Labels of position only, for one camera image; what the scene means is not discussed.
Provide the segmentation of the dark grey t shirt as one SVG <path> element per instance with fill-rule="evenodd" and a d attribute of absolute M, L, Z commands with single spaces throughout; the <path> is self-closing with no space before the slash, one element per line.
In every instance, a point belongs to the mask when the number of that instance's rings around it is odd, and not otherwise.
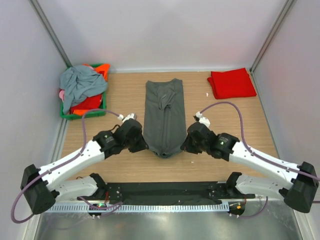
<path fill-rule="evenodd" d="M 187 137 L 183 81 L 148 81 L 145 89 L 144 140 L 156 156 L 171 158 Z"/>

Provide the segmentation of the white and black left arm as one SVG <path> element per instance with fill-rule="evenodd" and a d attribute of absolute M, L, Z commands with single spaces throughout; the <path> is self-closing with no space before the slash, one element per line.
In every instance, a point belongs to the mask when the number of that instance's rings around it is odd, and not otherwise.
<path fill-rule="evenodd" d="M 106 187 L 98 176 L 88 176 L 80 181 L 68 179 L 125 149 L 131 153 L 148 149 L 142 135 L 142 125 L 133 118 L 124 120 L 122 125 L 114 129 L 100 131 L 82 148 L 54 163 L 40 168 L 34 164 L 27 166 L 20 188 L 32 214 L 41 214 L 56 202 L 68 198 L 91 196 L 101 200 L 106 194 Z"/>

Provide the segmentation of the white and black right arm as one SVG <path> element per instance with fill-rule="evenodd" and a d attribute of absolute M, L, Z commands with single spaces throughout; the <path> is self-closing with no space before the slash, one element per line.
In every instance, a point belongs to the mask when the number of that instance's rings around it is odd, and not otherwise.
<path fill-rule="evenodd" d="M 287 162 L 260 152 L 228 133 L 215 134 L 205 124 L 193 123 L 187 129 L 187 137 L 180 147 L 183 151 L 207 153 L 215 159 L 223 159 L 245 165 L 265 175 L 255 178 L 236 173 L 228 178 L 225 192 L 231 198 L 241 194 L 255 194 L 283 200 L 301 213 L 309 213 L 314 202 L 319 178 L 315 167 L 303 162 Z"/>

